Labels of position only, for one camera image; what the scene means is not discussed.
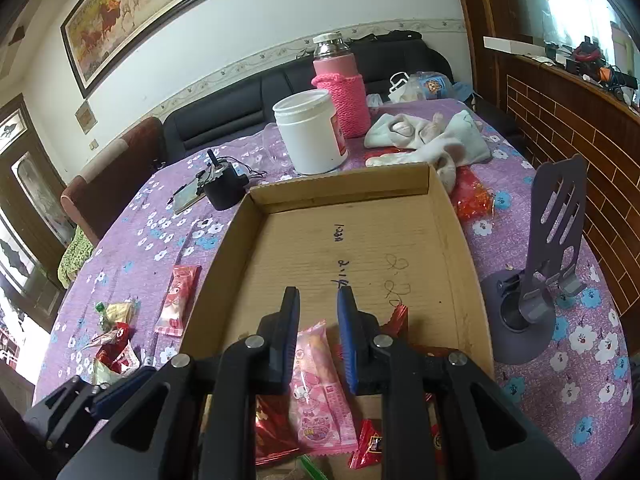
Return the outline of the red yellow-label snack pack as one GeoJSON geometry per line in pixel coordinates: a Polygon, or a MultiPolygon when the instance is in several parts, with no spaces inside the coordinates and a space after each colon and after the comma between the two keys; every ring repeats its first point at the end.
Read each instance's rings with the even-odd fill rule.
{"type": "Polygon", "coordinates": [[[425,403],[428,413],[428,420],[431,426],[431,436],[434,448],[436,463],[436,478],[439,480],[446,479],[446,471],[444,466],[444,454],[442,454],[442,439],[440,438],[439,424],[435,411],[435,399],[431,393],[425,395],[425,403]]]}

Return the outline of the small red candy pack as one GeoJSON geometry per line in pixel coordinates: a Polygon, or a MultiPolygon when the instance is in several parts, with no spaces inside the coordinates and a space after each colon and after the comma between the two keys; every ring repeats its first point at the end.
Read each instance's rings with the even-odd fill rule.
{"type": "Polygon", "coordinates": [[[383,461],[382,422],[378,419],[363,419],[356,451],[348,462],[352,470],[378,465],[383,461]]]}

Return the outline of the red foil snack bag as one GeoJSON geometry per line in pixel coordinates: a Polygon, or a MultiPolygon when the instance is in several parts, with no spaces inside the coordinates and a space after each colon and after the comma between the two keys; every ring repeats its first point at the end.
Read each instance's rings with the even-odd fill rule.
{"type": "Polygon", "coordinates": [[[288,409],[290,398],[256,396],[255,464],[266,466],[296,455],[299,451],[288,409]]]}

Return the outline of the white red sachet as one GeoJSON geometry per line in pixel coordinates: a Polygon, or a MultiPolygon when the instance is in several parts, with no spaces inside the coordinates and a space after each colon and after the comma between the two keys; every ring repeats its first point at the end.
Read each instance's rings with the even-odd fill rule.
{"type": "Polygon", "coordinates": [[[85,345],[85,349],[107,346],[108,344],[117,348],[124,348],[128,341],[128,334],[129,325],[119,324],[108,332],[93,337],[88,344],[85,345]]]}

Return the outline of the dark red foil pack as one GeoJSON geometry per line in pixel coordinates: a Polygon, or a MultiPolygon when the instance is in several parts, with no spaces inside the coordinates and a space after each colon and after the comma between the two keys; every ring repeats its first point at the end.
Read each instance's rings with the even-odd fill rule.
{"type": "Polygon", "coordinates": [[[405,304],[398,304],[394,307],[390,320],[381,325],[381,332],[408,342],[410,348],[422,356],[446,358],[452,352],[451,348],[429,347],[424,344],[413,344],[409,341],[408,307],[405,304]]]}

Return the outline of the clear green-edged pastry pack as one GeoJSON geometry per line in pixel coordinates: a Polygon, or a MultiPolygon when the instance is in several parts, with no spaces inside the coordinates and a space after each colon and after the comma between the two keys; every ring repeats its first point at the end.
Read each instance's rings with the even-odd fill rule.
{"type": "Polygon", "coordinates": [[[331,464],[326,456],[309,456],[308,454],[304,454],[297,457],[296,465],[303,471],[307,479],[332,479],[331,464]]]}

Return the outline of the purple phone stand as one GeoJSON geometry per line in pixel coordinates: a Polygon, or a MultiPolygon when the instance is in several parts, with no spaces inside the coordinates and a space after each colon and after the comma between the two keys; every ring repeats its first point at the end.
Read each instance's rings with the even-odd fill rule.
{"type": "Polygon", "coordinates": [[[480,283],[497,362],[521,365],[536,359],[555,329],[552,287],[567,297],[586,288],[576,274],[586,187],[587,164],[580,155],[538,168],[524,268],[497,271],[480,283]]]}

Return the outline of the pink cartoon snack pack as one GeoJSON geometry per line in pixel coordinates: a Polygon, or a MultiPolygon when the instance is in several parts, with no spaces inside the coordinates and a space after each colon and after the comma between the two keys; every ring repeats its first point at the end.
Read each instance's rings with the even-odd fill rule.
{"type": "Polygon", "coordinates": [[[172,278],[165,296],[154,332],[166,336],[181,337],[184,331],[184,312],[192,292],[196,289],[200,266],[174,266],[172,278]]]}

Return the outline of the green patterned cushion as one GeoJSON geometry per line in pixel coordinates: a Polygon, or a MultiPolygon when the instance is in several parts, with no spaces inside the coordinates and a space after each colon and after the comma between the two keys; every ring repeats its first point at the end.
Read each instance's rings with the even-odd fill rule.
{"type": "Polygon", "coordinates": [[[77,274],[93,251],[94,246],[91,240],[80,226],[76,226],[73,239],[63,252],[58,265],[58,280],[65,289],[69,289],[76,280],[77,274]]]}

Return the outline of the wooden glass door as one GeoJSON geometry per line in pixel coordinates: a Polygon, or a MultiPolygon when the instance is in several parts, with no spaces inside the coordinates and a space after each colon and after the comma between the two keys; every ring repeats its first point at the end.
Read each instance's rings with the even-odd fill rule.
{"type": "Polygon", "coordinates": [[[20,118],[17,128],[1,140],[1,211],[9,226],[35,259],[35,275],[26,282],[18,307],[46,332],[52,330],[65,289],[58,280],[58,264],[64,246],[27,193],[18,167],[27,160],[35,169],[35,180],[55,203],[60,200],[64,182],[52,165],[30,118],[24,96],[18,94],[1,107],[1,120],[20,118]]]}

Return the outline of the white plastic jar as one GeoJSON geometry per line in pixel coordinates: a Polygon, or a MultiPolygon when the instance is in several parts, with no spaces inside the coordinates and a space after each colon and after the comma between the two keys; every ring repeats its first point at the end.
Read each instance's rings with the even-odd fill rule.
{"type": "Polygon", "coordinates": [[[298,174],[326,174],[346,160],[345,138],[328,90],[307,90],[287,96],[274,104],[272,110],[298,174]]]}

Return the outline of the wooden sideboard counter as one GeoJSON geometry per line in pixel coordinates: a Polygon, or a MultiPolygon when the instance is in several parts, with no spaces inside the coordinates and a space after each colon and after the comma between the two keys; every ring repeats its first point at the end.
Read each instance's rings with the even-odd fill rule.
{"type": "Polygon", "coordinates": [[[586,237],[626,323],[639,321],[639,116],[547,63],[485,51],[497,104],[536,166],[576,154],[587,164],[586,237]]]}

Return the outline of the pink knitted thermos bottle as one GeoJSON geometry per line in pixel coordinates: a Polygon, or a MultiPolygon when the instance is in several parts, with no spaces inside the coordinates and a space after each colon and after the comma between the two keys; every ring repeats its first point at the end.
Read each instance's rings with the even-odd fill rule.
{"type": "Polygon", "coordinates": [[[370,128],[366,87],[355,55],[340,32],[325,32],[314,43],[314,88],[328,90],[341,132],[347,139],[360,138],[370,128]]]}

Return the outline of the white box on counter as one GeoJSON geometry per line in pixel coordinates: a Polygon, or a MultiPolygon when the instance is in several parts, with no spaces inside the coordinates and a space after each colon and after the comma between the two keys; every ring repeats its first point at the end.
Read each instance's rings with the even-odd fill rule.
{"type": "Polygon", "coordinates": [[[536,46],[536,44],[529,44],[528,42],[491,36],[484,36],[483,42],[486,49],[497,52],[526,56],[546,55],[546,49],[544,47],[536,46]]]}

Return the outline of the framed horse painting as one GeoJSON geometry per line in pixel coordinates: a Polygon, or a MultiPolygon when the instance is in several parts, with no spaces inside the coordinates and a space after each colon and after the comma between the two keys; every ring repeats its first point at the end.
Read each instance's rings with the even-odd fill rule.
{"type": "Polygon", "coordinates": [[[99,87],[138,44],[200,0],[78,0],[61,25],[80,94],[99,87]]]}

